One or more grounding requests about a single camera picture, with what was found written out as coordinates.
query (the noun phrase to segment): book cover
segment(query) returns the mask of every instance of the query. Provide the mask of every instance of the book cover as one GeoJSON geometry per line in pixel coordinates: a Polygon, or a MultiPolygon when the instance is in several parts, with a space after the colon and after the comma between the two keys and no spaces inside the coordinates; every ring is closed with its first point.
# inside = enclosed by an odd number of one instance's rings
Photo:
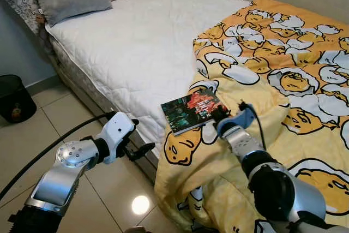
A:
{"type": "Polygon", "coordinates": [[[209,89],[161,105],[174,135],[211,121],[212,113],[218,110],[218,106],[228,113],[226,106],[209,89]]]}

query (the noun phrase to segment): mattress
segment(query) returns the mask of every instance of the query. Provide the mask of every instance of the mattress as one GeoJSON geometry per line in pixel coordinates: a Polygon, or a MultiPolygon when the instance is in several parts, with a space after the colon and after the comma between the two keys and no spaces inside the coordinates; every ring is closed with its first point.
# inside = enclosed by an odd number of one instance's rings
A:
{"type": "Polygon", "coordinates": [[[118,110],[140,121],[158,157],[166,120],[160,104],[181,97],[196,72],[192,40],[242,0],[117,0],[113,9],[66,19],[46,30],[118,110]]]}

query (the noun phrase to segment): yellow blanket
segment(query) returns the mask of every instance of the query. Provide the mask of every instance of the yellow blanket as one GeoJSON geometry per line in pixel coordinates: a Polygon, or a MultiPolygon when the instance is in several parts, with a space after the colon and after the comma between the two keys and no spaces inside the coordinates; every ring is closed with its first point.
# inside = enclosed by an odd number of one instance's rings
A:
{"type": "MultiPolygon", "coordinates": [[[[189,93],[210,88],[233,115],[241,99],[253,104],[268,152],[321,191],[327,223],[349,226],[348,25],[255,0],[199,35],[194,52],[189,93]]],[[[260,137],[257,123],[248,131],[260,137]]],[[[167,129],[155,192],[185,231],[273,232],[247,184],[211,124],[178,136],[167,129]]]]}

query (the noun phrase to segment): trash can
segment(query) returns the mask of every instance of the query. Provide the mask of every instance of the trash can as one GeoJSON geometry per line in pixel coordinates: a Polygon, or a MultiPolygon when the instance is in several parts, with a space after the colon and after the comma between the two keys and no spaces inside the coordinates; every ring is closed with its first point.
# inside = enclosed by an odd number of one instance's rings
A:
{"type": "Polygon", "coordinates": [[[36,110],[20,77],[0,76],[0,115],[10,123],[19,123],[33,116],[36,110]]]}

